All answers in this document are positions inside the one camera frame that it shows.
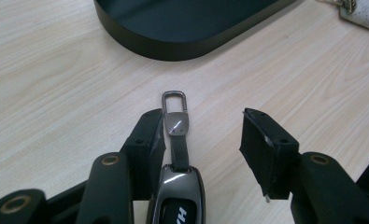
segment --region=wood grain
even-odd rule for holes
[[[0,198],[28,188],[49,198],[85,180],[170,90],[187,94],[207,223],[293,223],[290,202],[266,203],[238,151],[245,107],[354,180],[369,163],[369,30],[335,7],[297,1],[204,57],[169,63],[118,44],[93,1],[0,0]],[[136,202],[135,223],[146,213]]]

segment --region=wooden surface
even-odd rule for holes
[[[87,179],[170,90],[187,94],[207,223],[293,223],[290,202],[266,203],[238,150],[245,107],[354,180],[369,163],[369,30],[334,6],[297,1],[204,57],[169,63],[118,44],[92,0],[0,0],[0,198],[29,188],[50,198]],[[146,210],[135,203],[135,223]]]

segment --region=metal clasp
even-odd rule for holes
[[[171,96],[181,98],[183,107],[182,112],[167,112],[166,99]],[[172,136],[186,135],[190,128],[190,120],[187,113],[187,101],[184,92],[182,91],[166,91],[162,95],[162,106],[164,113],[164,125],[167,132]]]

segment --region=table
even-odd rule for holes
[[[84,181],[171,90],[187,95],[207,223],[293,223],[290,201],[266,203],[238,150],[245,107],[354,180],[369,163],[369,30],[334,6],[297,1],[206,56],[171,63],[122,47],[91,0],[0,0],[0,198],[30,188],[50,198]],[[135,223],[147,206],[135,202]]]

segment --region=wooden table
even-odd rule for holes
[[[170,63],[122,47],[91,0],[0,0],[0,198],[29,188],[50,198],[84,181],[170,90],[187,94],[207,223],[293,223],[290,202],[266,203],[238,150],[245,107],[354,180],[369,163],[369,30],[334,6],[297,1],[204,57]],[[147,206],[135,203],[135,223]]]

